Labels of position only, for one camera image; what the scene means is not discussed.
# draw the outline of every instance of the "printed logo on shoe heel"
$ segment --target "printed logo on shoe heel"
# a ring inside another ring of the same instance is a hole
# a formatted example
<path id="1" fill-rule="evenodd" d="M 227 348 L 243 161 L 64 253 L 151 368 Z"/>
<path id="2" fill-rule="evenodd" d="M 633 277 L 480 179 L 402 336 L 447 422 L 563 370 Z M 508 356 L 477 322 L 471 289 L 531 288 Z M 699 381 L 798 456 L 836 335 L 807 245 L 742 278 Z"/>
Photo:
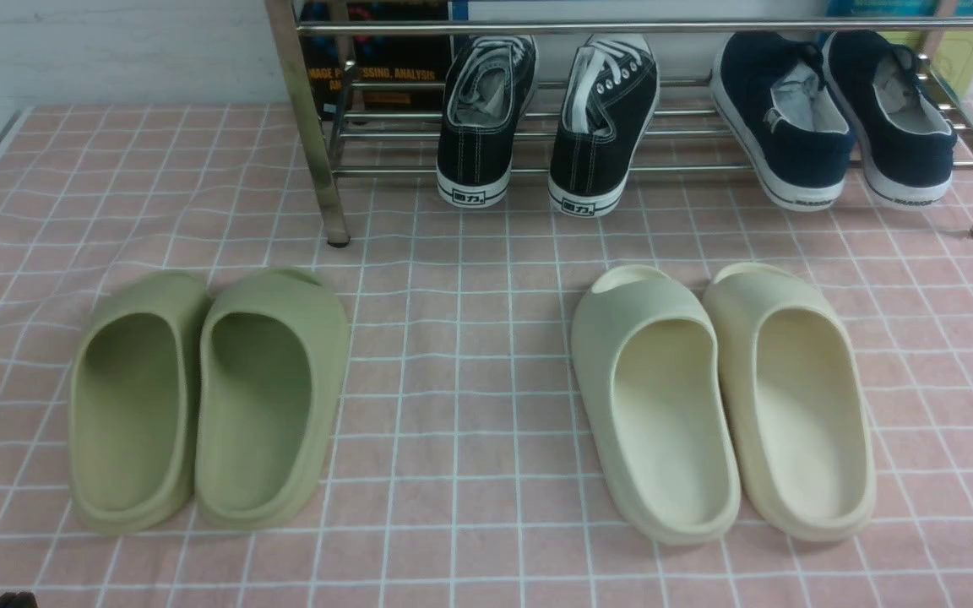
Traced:
<path id="1" fill-rule="evenodd" d="M 572 215 L 579 215 L 580 218 L 595 218 L 595 206 L 593 204 L 573 203 L 568 198 L 561 199 L 561 208 Z"/>
<path id="2" fill-rule="evenodd" d="M 465 207 L 482 207 L 487 204 L 487 190 L 467 192 L 453 188 L 453 203 L 463 204 Z"/>
<path id="3" fill-rule="evenodd" d="M 834 198 L 828 200 L 796 200 L 795 201 L 795 204 L 798 205 L 798 207 L 828 207 L 828 205 L 831 205 L 833 203 L 835 203 Z"/>

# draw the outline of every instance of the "green slide sandal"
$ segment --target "green slide sandal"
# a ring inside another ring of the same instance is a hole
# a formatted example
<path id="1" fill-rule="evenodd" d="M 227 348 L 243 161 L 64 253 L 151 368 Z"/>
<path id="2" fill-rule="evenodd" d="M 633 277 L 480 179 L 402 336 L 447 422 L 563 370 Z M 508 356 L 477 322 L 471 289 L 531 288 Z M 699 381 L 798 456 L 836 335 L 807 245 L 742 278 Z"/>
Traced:
<path id="1" fill-rule="evenodd" d="M 233 529 L 280 526 L 310 499 L 329 445 L 351 329 L 300 269 L 264 269 L 213 303 L 201 334 L 197 493 Z"/>
<path id="2" fill-rule="evenodd" d="M 154 526 L 190 497 L 198 339 L 205 284 L 161 272 L 93 312 L 73 362 L 70 490 L 90 528 L 122 535 Z"/>

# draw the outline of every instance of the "black canvas sneaker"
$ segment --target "black canvas sneaker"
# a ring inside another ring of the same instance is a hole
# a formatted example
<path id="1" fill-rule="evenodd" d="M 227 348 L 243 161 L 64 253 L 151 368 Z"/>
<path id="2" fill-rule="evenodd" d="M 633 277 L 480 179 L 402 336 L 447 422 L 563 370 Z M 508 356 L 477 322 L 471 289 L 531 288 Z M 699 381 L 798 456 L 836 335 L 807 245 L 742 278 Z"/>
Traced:
<path id="1" fill-rule="evenodd" d="M 660 69 L 643 35 L 597 34 L 576 51 L 551 158 L 555 207 L 578 218 L 614 209 L 659 101 Z"/>
<path id="2" fill-rule="evenodd" d="M 538 51 L 530 35 L 484 35 L 445 76 L 438 138 L 438 193 L 456 207 L 502 200 L 513 168 L 513 136 L 535 93 Z"/>

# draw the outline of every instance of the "shoe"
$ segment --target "shoe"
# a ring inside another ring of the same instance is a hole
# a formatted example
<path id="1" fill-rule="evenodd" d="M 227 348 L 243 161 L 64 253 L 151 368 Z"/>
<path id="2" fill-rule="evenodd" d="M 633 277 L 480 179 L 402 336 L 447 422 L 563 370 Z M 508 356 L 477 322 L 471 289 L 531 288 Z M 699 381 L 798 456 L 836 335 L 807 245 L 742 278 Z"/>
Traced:
<path id="1" fill-rule="evenodd" d="M 580 299 L 572 346 L 618 512 L 667 544 L 723 535 L 742 488 L 715 372 L 715 331 L 700 301 L 658 269 L 611 269 Z"/>
<path id="2" fill-rule="evenodd" d="M 197 498 L 224 528 L 281 526 L 317 488 L 348 363 L 347 316 L 301 269 L 263 269 L 201 331 Z"/>
<path id="3" fill-rule="evenodd" d="M 89 528 L 144 530 L 189 499 L 208 310 L 204 282 L 172 270 L 148 274 L 93 311 L 67 410 L 73 510 Z"/>
<path id="4" fill-rule="evenodd" d="M 821 292 L 767 264 L 727 266 L 704 293 L 727 419 L 753 507 L 811 542 L 869 522 L 876 478 L 846 328 Z"/>
<path id="5" fill-rule="evenodd" d="M 659 101 L 660 67 L 643 35 L 593 35 L 576 51 L 548 181 L 557 210 L 614 209 Z"/>
<path id="6" fill-rule="evenodd" d="M 438 193 L 460 208 L 496 204 L 509 188 L 513 136 L 535 94 L 540 54 L 530 35 L 484 35 L 445 76 Z"/>
<path id="7" fill-rule="evenodd" d="M 854 135 L 828 94 L 821 50 L 769 31 L 731 35 L 715 55 L 711 97 L 761 188 L 791 211 L 831 207 Z"/>
<path id="8" fill-rule="evenodd" d="M 824 53 L 825 78 L 858 135 L 877 201 L 919 209 L 941 200 L 953 181 L 956 131 L 919 84 L 915 52 L 876 31 L 842 31 Z"/>

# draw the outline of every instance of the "navy blue sneaker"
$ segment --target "navy blue sneaker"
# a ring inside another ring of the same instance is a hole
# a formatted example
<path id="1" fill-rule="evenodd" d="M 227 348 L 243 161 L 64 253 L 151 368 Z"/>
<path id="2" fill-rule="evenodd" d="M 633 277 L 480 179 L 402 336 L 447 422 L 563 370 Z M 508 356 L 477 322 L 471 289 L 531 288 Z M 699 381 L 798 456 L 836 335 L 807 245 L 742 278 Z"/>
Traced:
<path id="1" fill-rule="evenodd" d="M 862 172 L 880 203 L 919 209 L 953 181 L 956 131 L 918 81 L 908 46 L 876 31 L 842 31 L 824 46 L 825 78 L 862 144 Z"/>
<path id="2" fill-rule="evenodd" d="M 791 211 L 835 203 L 854 147 L 823 64 L 812 43 L 749 31 L 731 35 L 711 69 L 715 107 L 772 203 Z"/>

